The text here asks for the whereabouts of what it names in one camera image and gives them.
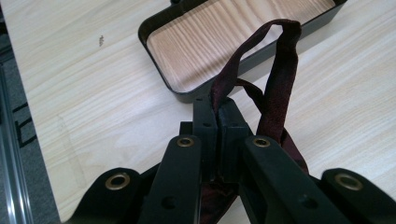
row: black bracket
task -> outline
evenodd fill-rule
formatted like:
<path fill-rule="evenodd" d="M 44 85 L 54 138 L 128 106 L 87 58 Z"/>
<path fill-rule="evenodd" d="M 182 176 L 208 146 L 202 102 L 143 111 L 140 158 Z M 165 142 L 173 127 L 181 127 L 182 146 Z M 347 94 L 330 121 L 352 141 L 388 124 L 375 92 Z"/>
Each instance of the black bracket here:
<path fill-rule="evenodd" d="M 396 223 L 396 202 L 361 175 L 304 173 L 273 139 L 253 135 L 233 100 L 195 100 L 160 164 L 99 176 L 66 223 L 199 223 L 201 184 L 235 183 L 251 223 Z"/>

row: dark red strap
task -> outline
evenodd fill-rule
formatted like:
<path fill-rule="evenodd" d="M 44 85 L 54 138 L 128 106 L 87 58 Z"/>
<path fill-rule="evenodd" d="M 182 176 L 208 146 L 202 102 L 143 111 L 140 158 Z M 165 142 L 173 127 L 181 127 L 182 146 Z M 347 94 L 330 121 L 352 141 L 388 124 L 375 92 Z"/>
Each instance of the dark red strap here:
<path fill-rule="evenodd" d="M 262 96 L 253 84 L 241 80 L 237 81 L 238 67 L 242 56 L 258 45 L 274 24 L 281 25 L 283 33 L 277 40 L 274 65 L 268 78 L 264 96 Z M 252 99 L 262 113 L 257 134 L 269 136 L 280 144 L 291 89 L 297 71 L 296 45 L 300 34 L 301 25 L 297 21 L 274 20 L 260 27 L 238 48 L 216 77 L 210 92 L 215 112 L 218 112 L 221 102 L 233 87 L 236 84 L 242 85 L 247 94 L 253 96 Z"/>
<path fill-rule="evenodd" d="M 262 93 L 260 88 L 237 78 L 238 67 L 242 56 L 265 38 L 272 25 L 281 25 L 283 33 L 277 40 L 274 65 L 268 77 L 265 92 Z M 235 85 L 244 87 L 247 95 L 253 99 L 262 114 L 257 134 L 275 139 L 307 172 L 303 156 L 284 128 L 291 89 L 297 70 L 296 44 L 300 35 L 301 25 L 297 21 L 275 20 L 265 23 L 238 48 L 226 63 L 212 85 L 210 96 L 213 109 L 218 114 L 219 107 L 233 87 Z M 236 195 L 237 186 L 235 184 L 225 184 L 219 179 L 212 183 L 203 184 L 201 223 L 217 223 L 233 203 Z"/>

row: wood grain panel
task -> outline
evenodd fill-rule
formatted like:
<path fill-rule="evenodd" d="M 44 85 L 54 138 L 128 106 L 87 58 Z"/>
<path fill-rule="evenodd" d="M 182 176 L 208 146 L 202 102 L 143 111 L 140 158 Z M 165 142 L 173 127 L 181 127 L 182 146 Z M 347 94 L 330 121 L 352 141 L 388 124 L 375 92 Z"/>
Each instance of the wood grain panel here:
<path fill-rule="evenodd" d="M 307 22 L 334 6 L 332 0 L 209 0 L 148 37 L 148 49 L 172 90 L 188 92 L 215 76 L 235 50 L 267 21 Z M 259 46 L 273 42 L 272 29 Z"/>

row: light wood surface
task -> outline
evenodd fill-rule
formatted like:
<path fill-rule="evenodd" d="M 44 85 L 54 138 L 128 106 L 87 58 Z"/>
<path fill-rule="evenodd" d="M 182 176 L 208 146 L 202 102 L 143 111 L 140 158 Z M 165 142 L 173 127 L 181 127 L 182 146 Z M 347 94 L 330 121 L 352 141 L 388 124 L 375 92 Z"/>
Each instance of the light wood surface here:
<path fill-rule="evenodd" d="M 137 38 L 168 0 L 1 0 L 63 221 L 93 180 L 160 161 L 191 105 L 178 102 Z M 311 174 L 344 167 L 396 199 L 396 1 L 348 0 L 299 43 L 286 128 Z M 271 60 L 243 78 L 263 87 Z M 252 129 L 259 113 L 232 97 Z M 240 201 L 221 223 L 248 223 Z"/>
<path fill-rule="evenodd" d="M 236 49 L 268 21 L 310 21 L 334 7 L 333 0 L 209 0 L 148 37 L 148 49 L 170 88 L 195 90 L 219 73 Z M 277 39 L 274 26 L 243 58 Z"/>

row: black metal tray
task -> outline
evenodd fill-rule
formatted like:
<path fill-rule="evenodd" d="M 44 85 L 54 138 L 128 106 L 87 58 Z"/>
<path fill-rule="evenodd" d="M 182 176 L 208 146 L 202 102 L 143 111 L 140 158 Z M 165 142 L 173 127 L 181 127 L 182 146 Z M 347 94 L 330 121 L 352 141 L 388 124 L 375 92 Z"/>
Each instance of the black metal tray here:
<path fill-rule="evenodd" d="M 172 5 L 170 7 L 143 21 L 138 30 L 139 39 L 143 44 L 143 46 L 145 47 L 146 51 L 148 52 L 148 55 L 150 56 L 151 60 L 154 62 L 155 66 L 157 67 L 161 77 L 163 78 L 165 85 L 176 96 L 176 98 L 183 103 L 191 103 L 197 96 L 207 93 L 210 89 L 211 83 L 214 78 L 211 78 L 205 83 L 200 84 L 196 89 L 192 91 L 180 92 L 173 90 L 172 87 L 166 81 L 166 78 L 164 77 L 161 68 L 155 62 L 151 52 L 149 51 L 148 39 L 149 39 L 149 35 L 155 30 L 159 29 L 160 27 L 164 26 L 166 23 L 174 20 L 175 18 L 184 15 L 186 12 L 194 9 L 195 7 L 200 6 L 202 3 L 206 1 L 207 0 L 180 0 L 180 1 L 171 0 Z M 312 20 L 302 24 L 303 33 L 301 38 L 304 38 L 312 34 L 320 27 L 329 23 L 347 0 L 333 0 L 333 1 L 335 3 L 334 7 L 318 15 Z M 239 71 L 238 71 L 239 75 L 245 73 L 249 69 L 258 65 L 259 63 L 262 63 L 265 60 L 269 59 L 270 57 L 274 56 L 275 51 L 276 51 L 276 42 L 272 42 L 271 44 L 257 50 L 250 56 L 246 57 L 240 63 Z"/>

